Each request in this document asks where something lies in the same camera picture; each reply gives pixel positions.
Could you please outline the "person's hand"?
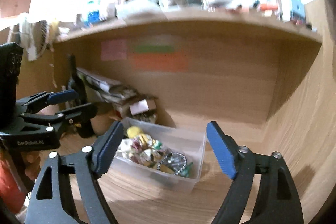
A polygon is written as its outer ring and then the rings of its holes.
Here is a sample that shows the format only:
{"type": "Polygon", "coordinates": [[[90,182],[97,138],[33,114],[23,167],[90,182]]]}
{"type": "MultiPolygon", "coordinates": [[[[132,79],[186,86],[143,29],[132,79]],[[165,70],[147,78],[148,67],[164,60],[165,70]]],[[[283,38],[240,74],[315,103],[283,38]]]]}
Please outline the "person's hand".
{"type": "Polygon", "coordinates": [[[31,180],[35,181],[41,170],[41,157],[39,151],[22,152],[21,153],[25,163],[25,175],[31,180]]]}

